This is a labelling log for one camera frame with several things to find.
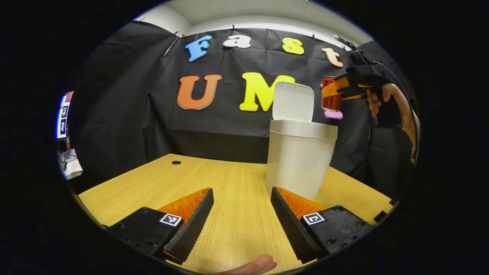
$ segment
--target wooden table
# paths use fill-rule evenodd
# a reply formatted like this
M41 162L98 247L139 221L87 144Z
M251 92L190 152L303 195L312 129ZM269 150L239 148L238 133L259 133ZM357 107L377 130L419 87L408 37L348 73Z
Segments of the wooden table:
M207 274L241 266L270 254L277 267L268 274L303 266L287 240L265 188L266 164L207 160L169 154L79 195L92 215L111 226L146 206L158 209L206 187L214 206L182 267ZM315 202L342 205L374 224L390 199L330 167Z

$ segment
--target foam letter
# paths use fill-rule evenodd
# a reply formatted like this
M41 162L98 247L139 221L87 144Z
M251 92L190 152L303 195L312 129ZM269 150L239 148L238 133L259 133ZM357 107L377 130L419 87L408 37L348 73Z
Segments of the foam letter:
M258 110L258 104L255 103L255 95L258 97L263 111L267 111L273 102L273 94L277 82L295 82L293 77L279 75L272 86L269 87L262 75L257 72L246 72L243 74L243 78L246 79L246 91L244 92L244 102L240 104L240 110L242 111Z
M190 52L190 58L188 60L189 62L192 62L207 53L206 50L202 50L202 49L209 48L209 42L207 41L209 39L212 39L212 36L206 35L185 46L185 49L188 49L188 51Z
M180 107L188 110L203 109L211 104L216 93L217 82L222 79L218 74L206 75L204 79L207 81L205 85L204 96L201 99L195 100L192 98L192 90L194 84L199 77L196 75L184 76L180 79L180 90L178 91L177 103Z
M304 48L301 47L302 42L300 42L299 40L287 37L282 39L282 42L284 43L282 48L284 48L286 52L295 53L295 54L304 53Z
M337 59L339 54L334 52L332 48L322 48L321 51L326 53L331 64L335 65L336 67L343 67L343 63L339 62Z
M228 37L229 40L224 41L222 44L226 47L238 47L238 48L249 48L251 44L251 38L246 35L231 35Z

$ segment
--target letter m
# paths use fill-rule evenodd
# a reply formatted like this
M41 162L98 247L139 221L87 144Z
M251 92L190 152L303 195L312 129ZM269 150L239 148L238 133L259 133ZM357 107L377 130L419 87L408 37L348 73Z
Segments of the letter m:
M258 101L260 102L263 111L267 111L273 102L273 94L277 82L295 82L293 77L279 75L272 86L269 87L263 76L257 72L244 73L243 78L246 79L246 91L244 92L244 102L240 104L240 109L242 111L258 110L258 104L255 103L255 96L258 97Z

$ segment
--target soda can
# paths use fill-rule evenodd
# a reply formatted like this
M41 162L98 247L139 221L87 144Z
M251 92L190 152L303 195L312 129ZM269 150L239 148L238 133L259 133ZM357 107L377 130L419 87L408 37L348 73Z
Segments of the soda can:
M334 76L325 75L323 78L323 89L334 82ZM338 112L341 110L341 95L336 94L328 97L323 97L321 107L326 111Z

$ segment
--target black curtain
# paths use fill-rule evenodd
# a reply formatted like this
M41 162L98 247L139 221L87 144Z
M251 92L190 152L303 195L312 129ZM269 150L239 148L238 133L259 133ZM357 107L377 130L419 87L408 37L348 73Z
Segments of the black curtain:
M185 46L206 35L212 36L207 53L189 62ZM222 43L231 35L249 36L251 46L224 47ZM299 39L305 52L285 52L282 39L287 37ZM321 50L325 47L339 54L344 67L329 62ZM363 49L374 60L392 65L376 45ZM73 82L68 124L84 172L72 180L72 186L81 192L168 153L266 163L273 105L264 111L256 98L258 110L240 110L246 89L243 74L257 72L268 86L277 76L287 75L313 88L312 121L339 127L331 167L388 196L395 195L404 170L398 160L405 159L399 150L408 148L410 155L405 133L373 128L375 120L365 99L343 101L341 120L326 118L320 107L323 76L344 74L351 65L343 49L291 32L228 29L178 39L157 26L130 23L92 54ZM200 110L180 107L180 79L200 78L192 92L192 98L199 99L206 86L204 77L210 74L222 76L212 103ZM402 149L389 147L392 144ZM380 159L388 165L373 165Z
M71 84L70 141L83 174L70 181L82 192L146 163L147 92L159 59L177 37L131 22L107 38Z

